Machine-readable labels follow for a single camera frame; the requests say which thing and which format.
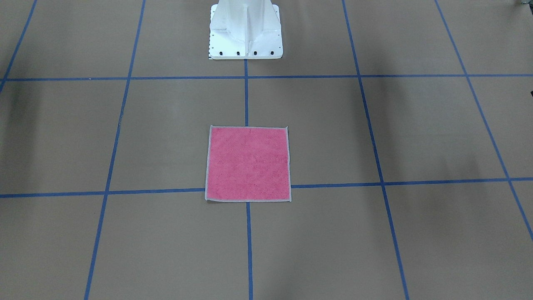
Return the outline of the pink and grey towel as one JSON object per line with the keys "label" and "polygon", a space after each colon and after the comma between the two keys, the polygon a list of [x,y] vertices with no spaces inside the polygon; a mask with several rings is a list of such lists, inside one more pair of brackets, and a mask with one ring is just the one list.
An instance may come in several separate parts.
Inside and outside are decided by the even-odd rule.
{"label": "pink and grey towel", "polygon": [[288,128],[212,125],[208,136],[205,200],[291,202]]}

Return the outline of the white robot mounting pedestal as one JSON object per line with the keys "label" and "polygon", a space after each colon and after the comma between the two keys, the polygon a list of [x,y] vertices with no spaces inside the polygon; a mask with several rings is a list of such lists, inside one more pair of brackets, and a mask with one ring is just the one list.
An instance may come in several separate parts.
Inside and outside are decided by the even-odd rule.
{"label": "white robot mounting pedestal", "polygon": [[210,12],[209,59],[282,58],[280,9],[272,1],[220,0]]}

